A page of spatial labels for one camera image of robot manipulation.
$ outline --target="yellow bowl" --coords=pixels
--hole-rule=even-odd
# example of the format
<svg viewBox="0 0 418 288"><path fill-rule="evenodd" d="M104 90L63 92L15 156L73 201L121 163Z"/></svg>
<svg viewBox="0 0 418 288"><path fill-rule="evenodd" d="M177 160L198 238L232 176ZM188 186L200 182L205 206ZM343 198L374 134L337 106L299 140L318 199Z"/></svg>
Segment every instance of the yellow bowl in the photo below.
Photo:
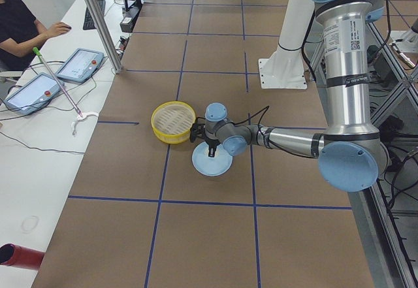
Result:
<svg viewBox="0 0 418 288"><path fill-rule="evenodd" d="M195 120L195 111L188 104L171 101L154 110L151 126L159 140L167 144L177 144L189 139L190 128Z"/></svg>

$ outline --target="red cup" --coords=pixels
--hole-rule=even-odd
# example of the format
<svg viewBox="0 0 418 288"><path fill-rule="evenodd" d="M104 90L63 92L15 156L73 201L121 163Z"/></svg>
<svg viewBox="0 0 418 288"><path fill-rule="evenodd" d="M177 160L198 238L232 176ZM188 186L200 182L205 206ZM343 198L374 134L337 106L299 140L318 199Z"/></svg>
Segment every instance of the red cup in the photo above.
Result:
<svg viewBox="0 0 418 288"><path fill-rule="evenodd" d="M16 244L5 244L0 248L0 265L38 270L44 254Z"/></svg>

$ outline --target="black t-shirt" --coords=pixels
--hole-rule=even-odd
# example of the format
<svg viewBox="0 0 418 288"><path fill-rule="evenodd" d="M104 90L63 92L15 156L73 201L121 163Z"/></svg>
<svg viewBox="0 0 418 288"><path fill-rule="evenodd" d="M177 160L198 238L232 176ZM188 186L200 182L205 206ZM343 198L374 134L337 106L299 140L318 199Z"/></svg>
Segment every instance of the black t-shirt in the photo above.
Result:
<svg viewBox="0 0 418 288"><path fill-rule="evenodd" d="M33 23L35 20L22 0L5 0L0 4L0 43L9 38L21 43L36 37L39 32ZM34 53L17 57L0 49L0 60L10 71L24 70L34 57Z"/></svg>

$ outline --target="keyboard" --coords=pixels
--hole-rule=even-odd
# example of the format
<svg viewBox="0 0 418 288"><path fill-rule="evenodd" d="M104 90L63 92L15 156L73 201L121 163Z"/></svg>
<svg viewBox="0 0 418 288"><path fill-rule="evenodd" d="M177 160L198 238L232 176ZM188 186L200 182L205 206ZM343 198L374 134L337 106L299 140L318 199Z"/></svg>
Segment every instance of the keyboard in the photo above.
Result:
<svg viewBox="0 0 418 288"><path fill-rule="evenodd" d="M97 0L97 3L99 4L102 15L104 16L106 0ZM91 30L91 29L96 29L96 27L94 26L93 17L91 17L89 9L86 8L86 14L84 15L83 30Z"/></svg>

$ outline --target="white desk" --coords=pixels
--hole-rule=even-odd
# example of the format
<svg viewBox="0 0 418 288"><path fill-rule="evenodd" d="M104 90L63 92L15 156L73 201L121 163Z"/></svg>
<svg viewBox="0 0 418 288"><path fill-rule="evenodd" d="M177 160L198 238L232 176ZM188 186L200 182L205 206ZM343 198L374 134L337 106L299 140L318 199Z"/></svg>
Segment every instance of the white desk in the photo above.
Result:
<svg viewBox="0 0 418 288"><path fill-rule="evenodd" d="M47 61L65 61L77 48L89 48L105 52L97 30L82 30L86 4L76 0L62 21L72 26L66 35L50 39L41 50ZM105 21L116 44L122 33L121 7L113 0L106 0ZM44 67L37 72L47 72ZM34 77L28 70L19 80L24 84ZM79 107L82 111L100 112L112 85L114 73L109 60L94 75L97 87L91 91ZM66 84L67 89L76 85ZM94 87L88 80L69 93L78 101ZM51 106L71 108L65 96L54 99ZM0 119L16 117L16 113L0 112ZM62 112L44 108L31 116L2 121L4 134L17 138L29 146L84 152L93 133L96 117L89 117L77 126L77 135L71 134L71 123L76 112ZM45 251L55 229L59 215L74 181L83 155L30 150L0 135L0 246L15 243ZM30 287L36 272L0 266L0 288Z"/></svg>

